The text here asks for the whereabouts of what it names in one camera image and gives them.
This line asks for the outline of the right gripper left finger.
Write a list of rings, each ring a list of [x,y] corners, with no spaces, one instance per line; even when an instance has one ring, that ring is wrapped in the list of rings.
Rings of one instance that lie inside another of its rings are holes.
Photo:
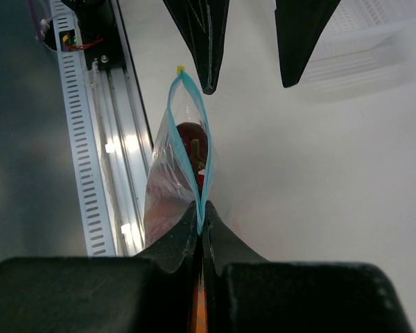
[[[0,262],[0,332],[194,332],[194,204],[133,257],[20,257]]]

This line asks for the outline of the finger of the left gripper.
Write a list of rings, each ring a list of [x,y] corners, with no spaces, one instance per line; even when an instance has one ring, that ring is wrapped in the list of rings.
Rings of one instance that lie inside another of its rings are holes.
[[[340,0],[276,0],[275,4],[281,81],[292,87],[299,83]]]
[[[217,88],[223,61],[228,0],[164,0],[196,68],[202,92]]]

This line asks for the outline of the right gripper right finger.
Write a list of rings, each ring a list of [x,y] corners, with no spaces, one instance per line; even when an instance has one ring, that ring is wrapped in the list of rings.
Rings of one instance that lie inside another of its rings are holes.
[[[272,262],[206,204],[209,332],[411,332],[388,276],[361,262]]]

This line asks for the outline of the dark red fake plum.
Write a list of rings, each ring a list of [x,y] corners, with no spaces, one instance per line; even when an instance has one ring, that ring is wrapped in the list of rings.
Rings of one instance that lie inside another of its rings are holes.
[[[192,156],[192,145],[193,140],[198,140],[199,142],[199,167],[204,169],[207,163],[207,135],[203,127],[196,123],[184,122],[177,125],[177,131],[184,145],[185,151],[187,152],[188,158],[191,159]]]

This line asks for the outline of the clear zip top bag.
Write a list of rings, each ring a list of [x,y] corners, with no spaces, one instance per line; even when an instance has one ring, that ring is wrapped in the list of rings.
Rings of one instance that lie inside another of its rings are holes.
[[[177,125],[203,127],[208,142],[207,163],[199,167],[199,142],[193,140],[188,158]],[[141,257],[161,273],[164,302],[171,312],[165,327],[172,332],[207,329],[202,229],[207,203],[213,203],[230,229],[231,205],[202,95],[183,67],[168,91],[166,109],[153,149],[146,184],[144,230],[146,248]]]

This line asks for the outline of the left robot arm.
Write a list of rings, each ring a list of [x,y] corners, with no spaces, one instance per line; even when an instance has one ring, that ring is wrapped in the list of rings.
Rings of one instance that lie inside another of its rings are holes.
[[[276,1],[274,20],[279,68],[284,87],[299,83],[339,0]],[[65,1],[87,33],[108,38],[116,27],[110,1]],[[223,61],[228,1],[165,1],[193,58],[204,94],[216,91]]]

